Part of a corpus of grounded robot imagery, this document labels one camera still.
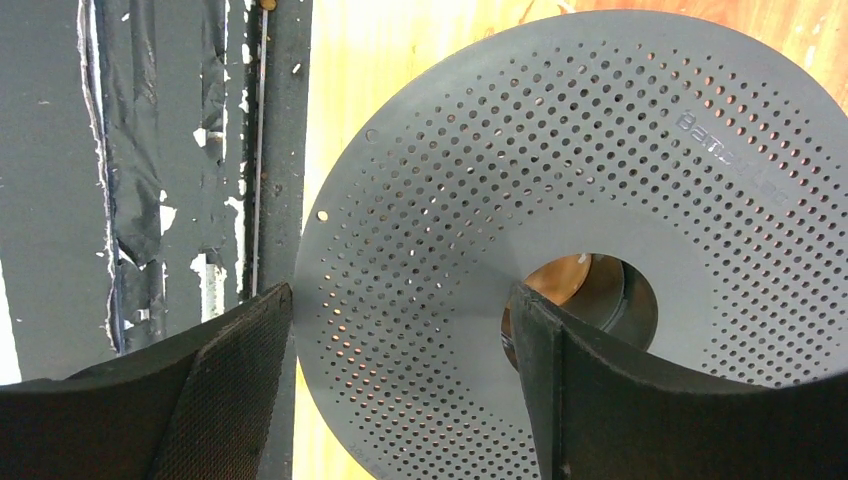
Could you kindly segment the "dark grey cable spool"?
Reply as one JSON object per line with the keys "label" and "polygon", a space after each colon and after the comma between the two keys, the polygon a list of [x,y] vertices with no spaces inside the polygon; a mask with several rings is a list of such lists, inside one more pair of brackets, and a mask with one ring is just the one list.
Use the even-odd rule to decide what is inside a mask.
{"label": "dark grey cable spool", "polygon": [[506,30],[388,101],[325,181],[293,281],[297,351],[378,479],[537,479],[503,347],[512,285],[619,262],[604,327],[788,387],[847,368],[847,119],[804,70],[679,14]]}

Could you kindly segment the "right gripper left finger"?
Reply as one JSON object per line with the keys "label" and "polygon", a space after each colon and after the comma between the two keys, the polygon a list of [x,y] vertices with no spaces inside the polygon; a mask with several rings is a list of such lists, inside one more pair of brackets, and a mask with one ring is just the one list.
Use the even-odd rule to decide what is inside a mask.
{"label": "right gripper left finger", "polygon": [[253,479],[292,322],[278,284],[64,380],[1,390],[5,479]]}

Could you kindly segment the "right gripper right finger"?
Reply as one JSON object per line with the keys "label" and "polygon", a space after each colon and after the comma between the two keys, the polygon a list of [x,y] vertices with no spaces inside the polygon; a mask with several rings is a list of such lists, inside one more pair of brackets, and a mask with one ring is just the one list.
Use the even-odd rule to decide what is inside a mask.
{"label": "right gripper right finger", "polygon": [[517,283],[512,337],[545,479],[843,479],[847,377],[764,388],[666,361]]}

